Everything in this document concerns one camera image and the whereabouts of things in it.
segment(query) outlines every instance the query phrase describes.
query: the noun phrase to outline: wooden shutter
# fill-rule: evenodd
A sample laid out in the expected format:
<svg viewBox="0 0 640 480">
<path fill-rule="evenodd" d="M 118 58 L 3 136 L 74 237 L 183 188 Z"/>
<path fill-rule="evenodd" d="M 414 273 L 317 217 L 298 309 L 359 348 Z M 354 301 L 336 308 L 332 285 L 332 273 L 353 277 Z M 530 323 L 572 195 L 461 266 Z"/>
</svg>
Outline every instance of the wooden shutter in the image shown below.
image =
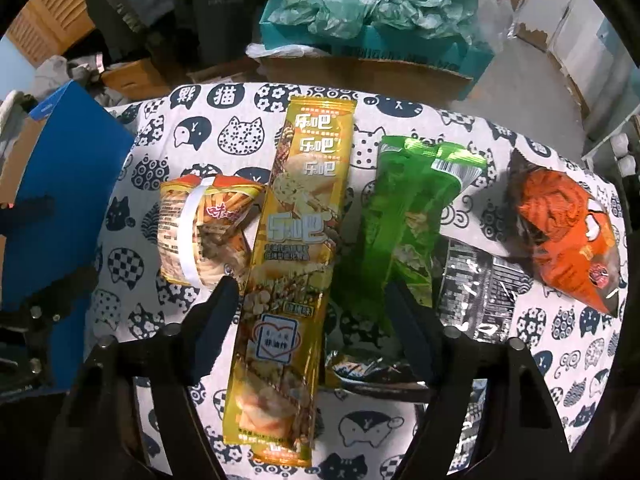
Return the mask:
<svg viewBox="0 0 640 480">
<path fill-rule="evenodd" d="M 29 0 L 7 30 L 7 36 L 33 66 L 63 54 L 95 25 L 84 0 Z"/>
</svg>

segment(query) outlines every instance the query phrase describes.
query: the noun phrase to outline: blue box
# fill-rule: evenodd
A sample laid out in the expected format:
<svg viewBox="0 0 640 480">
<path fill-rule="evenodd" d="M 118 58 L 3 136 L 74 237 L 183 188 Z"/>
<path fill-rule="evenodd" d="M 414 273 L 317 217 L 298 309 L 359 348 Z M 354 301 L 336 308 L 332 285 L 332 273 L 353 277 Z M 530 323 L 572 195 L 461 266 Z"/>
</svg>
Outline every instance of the blue box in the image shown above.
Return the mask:
<svg viewBox="0 0 640 480">
<path fill-rule="evenodd" d="M 266 49 L 286 44 L 306 44 L 322 48 L 333 56 L 409 61 L 457 72 L 472 81 L 458 96 L 463 99 L 478 82 L 494 58 L 487 46 L 469 46 L 462 37 L 426 40 L 410 30 L 366 25 L 356 38 L 341 40 L 311 34 L 306 25 L 277 25 L 268 18 L 282 0 L 269 0 L 260 18 L 260 33 Z"/>
<path fill-rule="evenodd" d="M 93 264 L 108 201 L 132 144 L 132 135 L 73 81 L 31 111 L 2 168 L 0 202 L 48 195 L 53 214 L 9 233 L 0 260 L 3 308 L 17 308 L 34 292 Z M 82 362 L 89 303 L 88 294 L 78 299 L 50 336 L 56 388 L 68 388 Z"/>
</svg>

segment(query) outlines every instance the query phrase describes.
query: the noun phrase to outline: tablecloth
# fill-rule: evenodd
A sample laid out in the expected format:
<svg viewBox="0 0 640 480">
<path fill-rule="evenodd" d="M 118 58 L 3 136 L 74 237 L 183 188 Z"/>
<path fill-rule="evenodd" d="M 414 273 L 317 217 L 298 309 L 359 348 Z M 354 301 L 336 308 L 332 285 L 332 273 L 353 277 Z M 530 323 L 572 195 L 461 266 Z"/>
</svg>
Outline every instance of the tablecloth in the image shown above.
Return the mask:
<svg viewBox="0 0 640 480">
<path fill-rule="evenodd" d="M 530 347 L 573 449 L 607 382 L 626 300 L 625 227 L 614 186 L 553 149 L 497 124 L 381 95 L 223 82 L 183 86 L 163 99 L 111 109 L 136 140 L 113 189 L 98 238 L 95 265 L 99 282 L 86 315 L 86 348 L 105 334 L 114 334 L 120 341 L 148 338 L 163 324 L 179 322 L 192 304 L 209 295 L 208 290 L 169 284 L 159 273 L 155 242 L 159 184 L 187 173 L 236 174 L 266 183 L 288 99 L 294 94 L 358 101 L 346 214 L 340 233 L 347 247 L 355 241 L 362 204 L 372 193 L 376 152 L 385 134 L 412 136 L 428 143 L 450 140 L 485 157 L 487 170 L 447 207 L 441 226 L 444 235 L 493 254 L 507 255 L 512 250 L 502 197 L 514 148 L 537 164 L 567 172 L 609 209 L 622 262 L 620 316 L 601 315 L 535 281 L 517 298 L 510 331 Z M 250 244 L 255 229 L 255 222 L 246 229 Z M 342 315 L 335 321 L 335 330 L 345 342 L 363 348 L 384 348 L 391 342 L 370 322 L 353 316 Z M 211 374 L 191 389 L 210 444 L 230 478 L 391 478 L 417 427 L 417 410 L 412 404 L 342 391 L 320 392 L 311 468 L 266 465 L 246 446 L 226 446 L 222 442 L 222 416 L 235 333 L 236 325 L 232 325 Z M 474 383 L 451 470 L 468 463 L 482 408 L 482 386 L 481 381 Z M 169 472 L 144 378 L 138 380 L 138 400 L 151 463 Z"/>
</svg>

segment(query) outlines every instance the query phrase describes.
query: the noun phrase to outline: green snack bag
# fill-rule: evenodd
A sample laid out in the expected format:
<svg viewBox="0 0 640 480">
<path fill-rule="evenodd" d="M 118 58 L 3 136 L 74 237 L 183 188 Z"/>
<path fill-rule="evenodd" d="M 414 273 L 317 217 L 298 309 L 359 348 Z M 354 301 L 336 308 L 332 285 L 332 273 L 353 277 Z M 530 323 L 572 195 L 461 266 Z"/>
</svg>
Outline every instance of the green snack bag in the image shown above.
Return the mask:
<svg viewBox="0 0 640 480">
<path fill-rule="evenodd" d="M 332 298 L 385 330 L 390 280 L 403 280 L 418 303 L 431 306 L 431 251 L 442 210 L 485 169 L 484 157 L 453 142 L 427 146 L 410 137 L 383 137 L 376 189 L 363 210 L 356 248 L 336 272 Z"/>
</svg>

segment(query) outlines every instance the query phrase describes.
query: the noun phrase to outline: snack package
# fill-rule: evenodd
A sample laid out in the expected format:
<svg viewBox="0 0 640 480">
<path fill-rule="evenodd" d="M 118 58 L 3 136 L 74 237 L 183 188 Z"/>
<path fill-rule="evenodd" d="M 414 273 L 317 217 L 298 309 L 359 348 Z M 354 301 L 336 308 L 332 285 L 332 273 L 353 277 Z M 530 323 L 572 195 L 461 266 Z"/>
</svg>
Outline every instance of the snack package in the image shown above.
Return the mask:
<svg viewBox="0 0 640 480">
<path fill-rule="evenodd" d="M 542 280 L 617 316 L 620 254 L 606 209 L 567 174 L 537 166 L 517 150 L 510 177 L 518 228 Z"/>
<path fill-rule="evenodd" d="M 292 97 L 258 225 L 223 437 L 226 444 L 264 445 L 261 457 L 270 462 L 310 455 L 355 106 Z"/>
<path fill-rule="evenodd" d="M 404 358 L 391 359 L 376 352 L 352 349 L 327 352 L 324 386 L 354 394 L 401 402 L 429 402 L 428 386 L 418 382 Z"/>
<path fill-rule="evenodd" d="M 389 333 L 383 291 L 390 280 L 403 280 L 418 303 L 431 306 L 430 257 L 442 210 L 484 168 L 484 157 L 452 142 L 428 146 L 410 137 L 383 137 L 358 243 L 332 287 L 336 303 Z"/>
<path fill-rule="evenodd" d="M 238 176 L 189 174 L 160 186 L 158 252 L 171 283 L 215 288 L 222 276 L 244 287 L 250 249 L 238 224 L 264 186 Z"/>
<path fill-rule="evenodd" d="M 487 343 L 507 340 L 516 300 L 528 292 L 533 277 L 516 262 L 508 262 L 457 240 L 441 237 L 444 251 L 438 316 L 469 337 Z"/>
</svg>

